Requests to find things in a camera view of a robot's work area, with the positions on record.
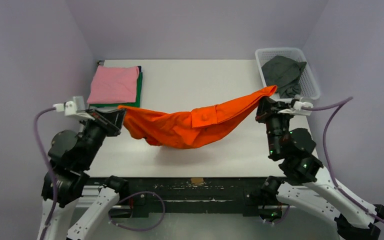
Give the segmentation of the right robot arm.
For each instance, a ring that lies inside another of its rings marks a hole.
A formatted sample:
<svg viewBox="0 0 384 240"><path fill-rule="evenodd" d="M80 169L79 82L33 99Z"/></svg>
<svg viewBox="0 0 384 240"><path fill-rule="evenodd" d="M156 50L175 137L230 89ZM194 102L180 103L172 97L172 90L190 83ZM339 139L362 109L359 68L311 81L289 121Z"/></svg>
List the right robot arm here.
<svg viewBox="0 0 384 240"><path fill-rule="evenodd" d="M384 206L372 204L349 190L314 154L316 143L305 128L290 129L290 120L309 115L316 108L302 99L290 102L263 97L256 121L266 126L269 158L279 162L286 179L269 176L260 196L268 204L276 200L318 216L336 227L343 240L377 240L384 220Z"/></svg>

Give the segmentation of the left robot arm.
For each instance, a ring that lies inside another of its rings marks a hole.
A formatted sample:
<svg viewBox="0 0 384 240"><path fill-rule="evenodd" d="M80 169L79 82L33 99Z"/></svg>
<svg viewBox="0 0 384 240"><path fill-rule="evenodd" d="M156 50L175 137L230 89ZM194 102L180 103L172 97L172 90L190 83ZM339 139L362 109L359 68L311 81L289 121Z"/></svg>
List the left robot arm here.
<svg viewBox="0 0 384 240"><path fill-rule="evenodd" d="M43 214L39 240L68 239L71 216L90 178L87 171L104 140L121 134L126 115L124 108L107 112L97 109L75 111L71 117L78 119L82 130L58 132L49 151L45 151L38 121L43 114L56 110L52 107L41 111L33 124L34 137L47 168L41 190Z"/></svg>

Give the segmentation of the orange t shirt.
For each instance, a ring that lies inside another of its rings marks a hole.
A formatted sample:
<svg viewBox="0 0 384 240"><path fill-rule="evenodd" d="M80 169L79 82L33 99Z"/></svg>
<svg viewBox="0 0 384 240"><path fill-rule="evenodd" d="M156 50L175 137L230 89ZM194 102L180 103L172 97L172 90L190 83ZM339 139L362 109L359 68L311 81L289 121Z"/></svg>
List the orange t shirt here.
<svg viewBox="0 0 384 240"><path fill-rule="evenodd" d="M132 138L145 140L150 146L197 149L226 137L262 98L276 91L277 86L271 85L224 103L174 113L123 105L118 109L126 110L123 126Z"/></svg>

